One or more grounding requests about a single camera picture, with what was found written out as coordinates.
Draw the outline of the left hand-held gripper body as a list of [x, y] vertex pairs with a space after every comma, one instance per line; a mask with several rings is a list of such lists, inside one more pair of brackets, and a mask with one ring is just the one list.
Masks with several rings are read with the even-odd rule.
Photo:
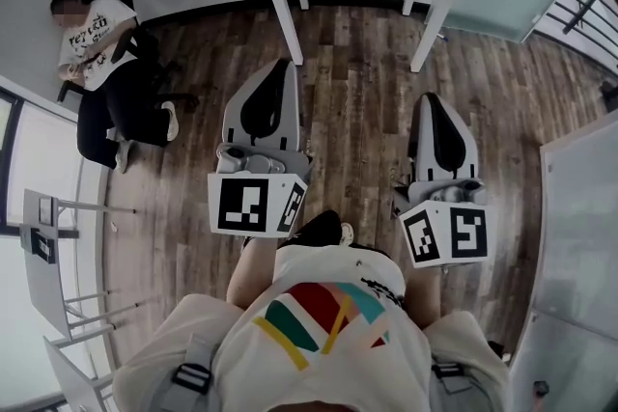
[[216, 154], [216, 171], [208, 174], [211, 231], [288, 236], [308, 189], [310, 157], [229, 143], [219, 145]]

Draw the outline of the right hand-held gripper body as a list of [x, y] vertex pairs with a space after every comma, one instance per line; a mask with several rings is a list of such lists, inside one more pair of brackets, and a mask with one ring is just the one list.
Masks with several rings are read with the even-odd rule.
[[479, 179], [399, 185], [393, 213], [415, 268], [446, 268], [489, 257], [487, 189]]

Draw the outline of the person's left forearm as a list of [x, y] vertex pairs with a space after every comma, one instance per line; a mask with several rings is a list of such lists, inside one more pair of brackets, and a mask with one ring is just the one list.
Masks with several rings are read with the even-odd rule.
[[251, 237], [243, 244], [226, 301], [246, 310], [272, 284], [278, 240]]

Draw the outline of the person's right forearm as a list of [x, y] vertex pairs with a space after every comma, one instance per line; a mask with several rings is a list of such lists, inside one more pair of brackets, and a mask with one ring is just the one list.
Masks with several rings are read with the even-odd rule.
[[421, 330], [441, 318], [440, 267], [412, 269], [407, 277], [403, 306], [408, 317]]

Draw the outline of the person's black trousers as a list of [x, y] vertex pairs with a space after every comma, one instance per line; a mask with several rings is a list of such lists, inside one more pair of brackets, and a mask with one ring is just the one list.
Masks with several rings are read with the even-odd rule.
[[341, 219], [336, 211], [329, 209], [301, 227], [294, 235], [285, 240], [279, 246], [279, 249], [290, 245], [304, 247], [338, 245], [342, 235]]

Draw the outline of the black office chair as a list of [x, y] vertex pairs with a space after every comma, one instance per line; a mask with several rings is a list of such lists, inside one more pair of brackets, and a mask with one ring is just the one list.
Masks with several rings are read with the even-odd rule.
[[[81, 0], [86, 4], [95, 0]], [[134, 8], [133, 0], [119, 0], [130, 8]], [[159, 46], [157, 39], [145, 28], [137, 23], [131, 31], [123, 34], [118, 41], [117, 48], [112, 56], [113, 62], [118, 62], [124, 55], [131, 54], [147, 66], [147, 90], [146, 99], [159, 105], [165, 101], [182, 103], [184, 111], [192, 113], [199, 104], [199, 98], [189, 93], [163, 93], [164, 88], [168, 88], [171, 77], [175, 72], [180, 72], [182, 68], [171, 61], [166, 66], [159, 62]]]

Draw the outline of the white colourful printed t-shirt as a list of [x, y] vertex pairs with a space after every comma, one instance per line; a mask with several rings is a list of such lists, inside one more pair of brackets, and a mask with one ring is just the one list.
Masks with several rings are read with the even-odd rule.
[[370, 250], [290, 245], [246, 310], [187, 295], [120, 367], [121, 412], [507, 412], [509, 372], [468, 312], [421, 330], [397, 264]]

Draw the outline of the dark metal railing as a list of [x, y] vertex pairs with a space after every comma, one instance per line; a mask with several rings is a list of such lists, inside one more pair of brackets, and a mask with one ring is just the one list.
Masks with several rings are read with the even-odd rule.
[[554, 0], [535, 31], [618, 75], [618, 0]]

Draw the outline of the black white printed card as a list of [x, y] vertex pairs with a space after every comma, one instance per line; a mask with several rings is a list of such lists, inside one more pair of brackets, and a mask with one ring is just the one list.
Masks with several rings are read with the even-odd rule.
[[39, 229], [30, 229], [30, 250], [34, 256], [39, 257], [47, 264], [55, 264], [57, 262], [56, 242]]

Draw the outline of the white folding table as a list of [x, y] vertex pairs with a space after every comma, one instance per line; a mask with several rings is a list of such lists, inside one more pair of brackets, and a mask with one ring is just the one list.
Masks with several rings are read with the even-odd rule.
[[[75, 343], [83, 343], [114, 331], [116, 325], [110, 321], [111, 317], [137, 309], [145, 304], [143, 301], [139, 301], [99, 316], [85, 316], [76, 308], [77, 303], [93, 299], [103, 300], [111, 292], [100, 290], [74, 298], [67, 298], [64, 295], [60, 269], [59, 241], [61, 232], [59, 218], [61, 212], [66, 209], [101, 213], [134, 214], [136, 212], [134, 208], [71, 202], [30, 189], [24, 191], [23, 222], [19, 226], [19, 231], [20, 244], [24, 251], [30, 299], [34, 308], [61, 334], [62, 339], [56, 342], [61, 348]], [[31, 228], [39, 229], [41, 233], [55, 240], [57, 253], [55, 264], [47, 264], [31, 253]]]
[[114, 372], [91, 378], [62, 352], [56, 342], [48, 338], [43, 338], [43, 342], [71, 412], [113, 412], [107, 402], [113, 398], [111, 385]]

